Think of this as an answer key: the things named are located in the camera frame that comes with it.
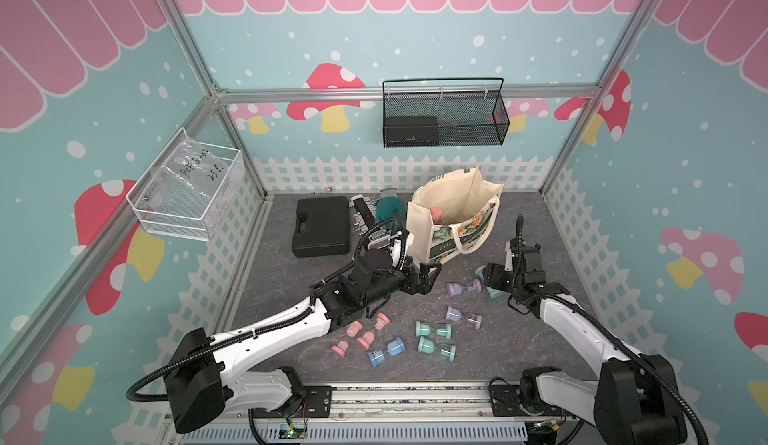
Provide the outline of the cream floral canvas tote bag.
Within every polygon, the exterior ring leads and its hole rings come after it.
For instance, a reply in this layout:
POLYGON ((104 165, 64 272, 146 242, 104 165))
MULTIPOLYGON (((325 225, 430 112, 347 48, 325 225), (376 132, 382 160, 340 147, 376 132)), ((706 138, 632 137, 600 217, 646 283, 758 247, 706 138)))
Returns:
POLYGON ((485 180, 478 168, 440 175, 419 188, 408 203, 407 254, 416 263, 442 264, 477 251, 489 238, 504 187, 485 180), (430 209, 443 211, 443 224, 430 209))

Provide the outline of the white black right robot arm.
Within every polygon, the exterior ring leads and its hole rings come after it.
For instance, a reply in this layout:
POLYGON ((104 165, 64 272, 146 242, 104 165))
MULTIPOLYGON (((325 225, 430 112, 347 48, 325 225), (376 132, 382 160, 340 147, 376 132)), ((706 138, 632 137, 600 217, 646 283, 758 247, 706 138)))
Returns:
POLYGON ((540 247, 529 246, 524 217, 506 245, 504 264, 488 264, 486 285, 507 293, 507 304, 558 332, 596 375, 576 379, 552 366, 523 371, 518 403, 535 415, 551 407, 596 428, 607 444, 706 444, 703 421, 683 397, 671 363, 645 354, 613 334, 560 283, 546 278, 540 247))

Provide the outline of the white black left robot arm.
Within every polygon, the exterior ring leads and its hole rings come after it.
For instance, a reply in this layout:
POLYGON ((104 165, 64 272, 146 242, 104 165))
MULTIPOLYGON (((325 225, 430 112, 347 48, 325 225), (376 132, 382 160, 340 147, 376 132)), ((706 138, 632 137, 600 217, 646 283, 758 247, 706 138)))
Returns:
POLYGON ((137 380, 125 393, 135 403, 166 402, 176 432, 186 434, 235 409, 261 409, 291 415, 303 407, 306 388, 290 366, 259 372, 257 364, 295 345, 370 318, 396 292, 426 295, 434 286, 440 262, 417 263, 408 249, 413 237, 396 220, 384 248, 356 245, 350 261, 311 285, 298 304, 260 322, 209 336, 201 328, 188 332, 170 362, 137 380))

